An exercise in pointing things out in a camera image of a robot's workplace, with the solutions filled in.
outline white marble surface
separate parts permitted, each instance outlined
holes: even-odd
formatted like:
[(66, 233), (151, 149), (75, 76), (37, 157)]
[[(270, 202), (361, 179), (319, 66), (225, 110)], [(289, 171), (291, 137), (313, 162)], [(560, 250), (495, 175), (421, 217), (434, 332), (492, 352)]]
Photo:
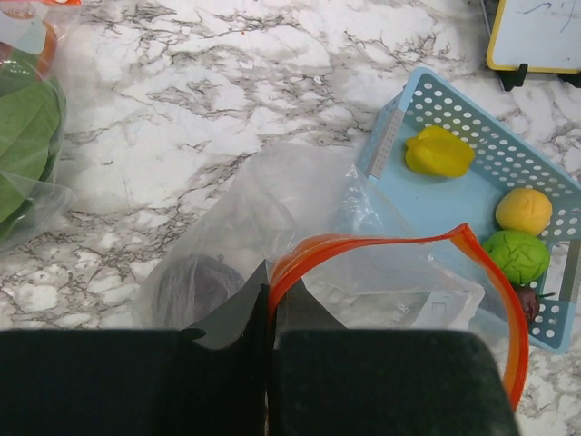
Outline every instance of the white marble surface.
[[(131, 325), (139, 283), (246, 157), (279, 140), (362, 144), (419, 65), (581, 176), (581, 90), (542, 76), (501, 93), (477, 1), (86, 3), (60, 53), (60, 182), (78, 201), (0, 262), (0, 328)], [(523, 435), (581, 434), (580, 320), (567, 355), (531, 352)]]

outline blue basket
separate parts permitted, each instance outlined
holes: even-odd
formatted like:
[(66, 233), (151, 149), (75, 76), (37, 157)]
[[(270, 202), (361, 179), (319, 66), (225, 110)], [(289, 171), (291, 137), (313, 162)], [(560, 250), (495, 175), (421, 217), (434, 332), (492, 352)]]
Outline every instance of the blue basket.
[[(440, 180), (413, 173), (405, 165), (404, 141), (432, 124), (449, 130), (476, 151), (465, 176)], [(537, 293), (558, 292), (558, 298), (542, 301), (529, 337), (536, 346), (566, 352), (581, 283), (578, 183), (427, 68), (415, 70), (403, 91), (383, 107), (358, 167), (419, 236), (468, 223), (485, 240), (499, 230), (494, 213), (506, 193), (516, 187), (544, 192), (553, 204), (553, 216), (540, 237), (549, 250), (559, 242), (570, 244), (560, 291), (544, 289), (546, 274), (531, 283)]]

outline small whiteboard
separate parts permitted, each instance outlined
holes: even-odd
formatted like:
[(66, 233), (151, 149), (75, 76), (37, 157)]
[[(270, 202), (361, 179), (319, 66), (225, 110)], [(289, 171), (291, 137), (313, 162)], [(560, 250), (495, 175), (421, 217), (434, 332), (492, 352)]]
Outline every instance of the small whiteboard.
[(581, 72), (581, 0), (500, 0), (487, 64), (493, 70)]

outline dark red beet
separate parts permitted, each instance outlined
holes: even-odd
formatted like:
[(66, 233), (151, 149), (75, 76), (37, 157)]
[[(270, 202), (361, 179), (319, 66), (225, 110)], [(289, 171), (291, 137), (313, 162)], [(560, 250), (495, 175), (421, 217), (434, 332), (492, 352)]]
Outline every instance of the dark red beet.
[(515, 292), (517, 293), (517, 297), (518, 300), (520, 301), (520, 305), (522, 306), (523, 312), (525, 313), (525, 319), (527, 320), (527, 324), (530, 325), (537, 317), (538, 312), (541, 308), (541, 302), (538, 298), (538, 295), (534, 289), (526, 286), (515, 287), (514, 289)]

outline clear plastic bag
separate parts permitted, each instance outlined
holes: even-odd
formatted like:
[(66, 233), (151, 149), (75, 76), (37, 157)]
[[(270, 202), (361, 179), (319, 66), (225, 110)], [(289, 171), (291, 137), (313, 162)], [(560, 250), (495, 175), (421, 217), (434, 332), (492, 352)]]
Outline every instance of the clear plastic bag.
[(413, 239), (353, 157), (277, 144), (248, 159), (231, 189), (143, 284), (138, 321), (187, 327), (239, 291), (266, 259), (271, 317), (303, 278), (348, 326), (475, 332), (494, 349), (517, 403), (527, 327), (509, 283), (467, 225)]
[(78, 3), (0, 0), (0, 252), (46, 231), (74, 198), (54, 184), (66, 104), (51, 70)]

